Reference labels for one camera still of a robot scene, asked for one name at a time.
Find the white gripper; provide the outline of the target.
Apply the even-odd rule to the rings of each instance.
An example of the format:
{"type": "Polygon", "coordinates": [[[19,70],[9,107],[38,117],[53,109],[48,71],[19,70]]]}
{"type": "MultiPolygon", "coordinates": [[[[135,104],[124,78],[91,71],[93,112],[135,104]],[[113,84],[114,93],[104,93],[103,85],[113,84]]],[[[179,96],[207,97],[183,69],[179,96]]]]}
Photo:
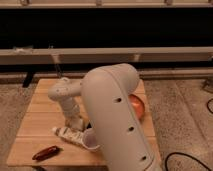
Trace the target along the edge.
{"type": "Polygon", "coordinates": [[[85,130],[85,122],[80,116],[80,107],[78,105],[66,106],[63,109],[63,114],[67,119],[65,125],[69,128],[73,128],[73,122],[71,119],[78,120],[79,130],[85,130]]]}

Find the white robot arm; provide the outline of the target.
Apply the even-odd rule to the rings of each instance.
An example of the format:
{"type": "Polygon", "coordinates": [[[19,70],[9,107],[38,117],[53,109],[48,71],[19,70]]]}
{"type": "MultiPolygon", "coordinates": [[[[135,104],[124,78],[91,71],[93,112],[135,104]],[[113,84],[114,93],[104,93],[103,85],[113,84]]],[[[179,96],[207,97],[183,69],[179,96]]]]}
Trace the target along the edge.
{"type": "Polygon", "coordinates": [[[49,89],[66,115],[71,99],[82,98],[109,171],[162,171],[129,100],[139,81],[132,65],[117,64],[95,68],[79,82],[61,78],[49,89]]]}

